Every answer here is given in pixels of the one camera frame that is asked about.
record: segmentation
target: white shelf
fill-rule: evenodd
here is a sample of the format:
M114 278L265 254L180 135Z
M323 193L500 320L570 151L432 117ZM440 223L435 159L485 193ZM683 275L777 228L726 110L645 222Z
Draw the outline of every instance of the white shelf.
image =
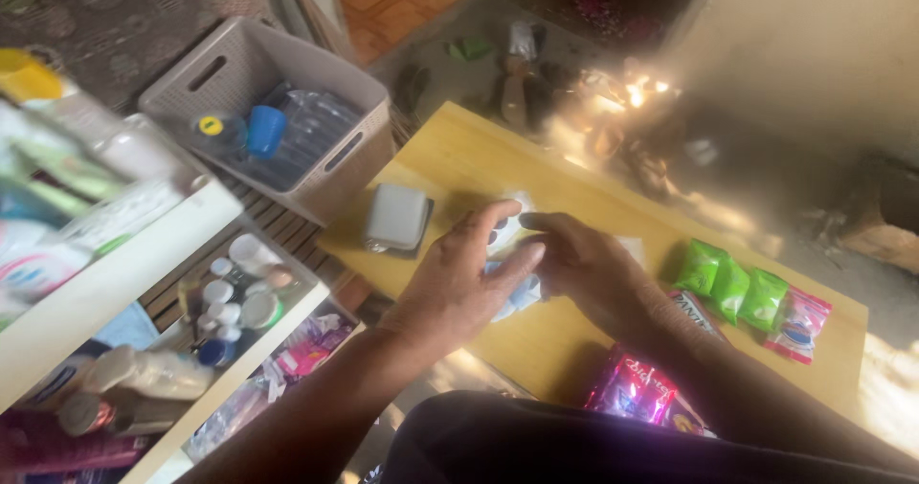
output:
M243 212L222 184L206 181L0 332L0 411Z
M293 308L281 317L262 337L247 349L233 365L214 381L208 392L191 406L185 416L173 425L173 428L163 434L153 448L144 455L128 475L121 479L121 484L144 484L156 471L167 462L170 456L189 440L191 434L201 427L206 419L210 418L214 410L220 407L240 384L255 371L262 361L269 358L271 352L277 348L294 328L316 310L323 300L328 297L329 287L321 282L309 290Z

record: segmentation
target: wooden table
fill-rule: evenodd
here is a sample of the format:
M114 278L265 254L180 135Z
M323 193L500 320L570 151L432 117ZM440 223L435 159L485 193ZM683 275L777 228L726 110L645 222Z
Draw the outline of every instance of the wooden table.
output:
M856 388L867 307L842 293L447 103L319 240L331 255L393 297L404 289L418 261L374 254L362 247L372 189L381 182L418 188L436 201L422 253L466 210L513 190L528 191L540 211L566 212L610 234L642 238L645 267L661 281L675 279L691 238L726 248L741 265L773 272L833 304L811 366L764 349L758 332L746 325L721 324L730 342L811 396L857 420ZM536 397L581 405L612 343L572 302L558 298L488 325L468 348Z

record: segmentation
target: basket handle hole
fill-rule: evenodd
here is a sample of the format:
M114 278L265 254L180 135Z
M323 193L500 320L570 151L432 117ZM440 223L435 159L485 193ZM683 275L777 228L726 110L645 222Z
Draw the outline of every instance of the basket handle hole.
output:
M344 159L345 156L347 156L348 152L354 150L354 147L357 146L358 143L360 143L360 140L363 137L364 137L364 133L355 134L355 136L351 138L351 141L347 142L347 145L345 145L341 150L339 150L336 156L332 158L331 161L326 163L325 171L330 172L336 166L338 166L338 163L342 162L342 159Z
M200 75L195 77L194 80L189 84L189 91L195 92L201 89L201 86L206 84L208 80L214 78L214 75L217 75L217 72L220 71L227 64L227 58L223 55L215 58L208 67L204 68L204 71Z

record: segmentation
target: beige plastic basket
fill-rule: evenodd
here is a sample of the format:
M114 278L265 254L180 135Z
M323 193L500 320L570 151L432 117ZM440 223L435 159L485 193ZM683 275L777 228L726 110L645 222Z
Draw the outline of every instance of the beige plastic basket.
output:
M246 116L273 88L326 90L363 118L287 191L276 191L194 147L191 122L213 111ZM178 143L233 173L278 203L325 226L395 154L390 99L373 77L301 39L256 20L231 18L140 98L140 109Z

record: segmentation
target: green sachet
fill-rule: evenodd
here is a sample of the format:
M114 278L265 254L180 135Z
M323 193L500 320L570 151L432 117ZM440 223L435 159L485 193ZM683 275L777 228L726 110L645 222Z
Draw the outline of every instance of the green sachet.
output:
M741 304L740 316L751 325L763 331L774 331L778 306L788 291L788 283L765 270L750 272L750 290Z
M749 288L749 274L734 258L725 256L718 265L715 283L711 286L711 299L714 308L732 325L737 326L737 312Z
M689 242L683 268L673 286L689 290L695 295L708 295L715 283L718 262L727 255L723 250L693 238Z

